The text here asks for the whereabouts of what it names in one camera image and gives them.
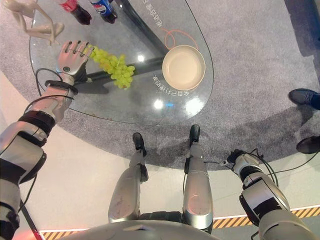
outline beige bowl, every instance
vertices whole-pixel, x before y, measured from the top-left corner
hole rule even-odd
[[[204,78],[206,63],[202,54],[189,45],[172,48],[164,57],[162,73],[166,82],[178,90],[191,90]]]

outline red bottle label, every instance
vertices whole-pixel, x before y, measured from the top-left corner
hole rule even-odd
[[[72,12],[77,8],[77,0],[67,0],[65,3],[60,4],[61,7],[67,12]]]

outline yellow and black striped tape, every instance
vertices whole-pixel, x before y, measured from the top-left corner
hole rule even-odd
[[[293,209],[291,212],[298,218],[308,218],[320,215],[320,206]],[[235,216],[235,217],[218,217],[213,220],[214,229],[239,227],[239,226],[249,226],[252,225],[247,215]]]
[[[313,216],[320,215],[320,205],[314,207],[298,208],[293,209],[291,212],[296,215],[298,218],[308,218]],[[234,216],[234,217],[217,217],[213,219],[213,228],[222,229],[222,228],[231,228],[231,227],[240,227],[240,226],[249,226],[252,225],[247,215]],[[74,230],[55,230],[55,231],[39,231],[40,235],[44,240],[57,240],[62,237],[66,237],[71,234],[84,231],[85,229],[74,229]]]

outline grape bunch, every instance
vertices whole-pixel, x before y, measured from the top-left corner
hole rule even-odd
[[[135,67],[126,65],[126,56],[121,54],[118,58],[96,46],[88,45],[88,48],[90,47],[94,47],[90,58],[92,58],[94,62],[99,63],[99,67],[111,75],[111,79],[115,80],[113,82],[114,85],[120,89],[130,88]]]

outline person's foot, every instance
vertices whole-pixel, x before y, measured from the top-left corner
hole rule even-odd
[[[197,124],[194,124],[190,128],[190,134],[189,134],[189,148],[191,148],[192,144],[194,142],[199,142],[199,136],[200,136],[200,127]]]
[[[133,138],[133,142],[134,142],[134,145],[135,145],[135,149],[136,150],[140,150],[140,153],[142,151],[143,156],[146,156],[147,155],[147,151],[145,149],[145,142],[144,142],[144,139],[142,138],[141,134],[139,132],[135,132],[132,135],[132,138]]]
[[[320,136],[311,136],[303,139],[296,145],[296,149],[303,154],[315,154],[320,152]]]
[[[289,99],[297,105],[310,105],[314,95],[318,94],[315,91],[305,88],[298,88],[289,92]]]

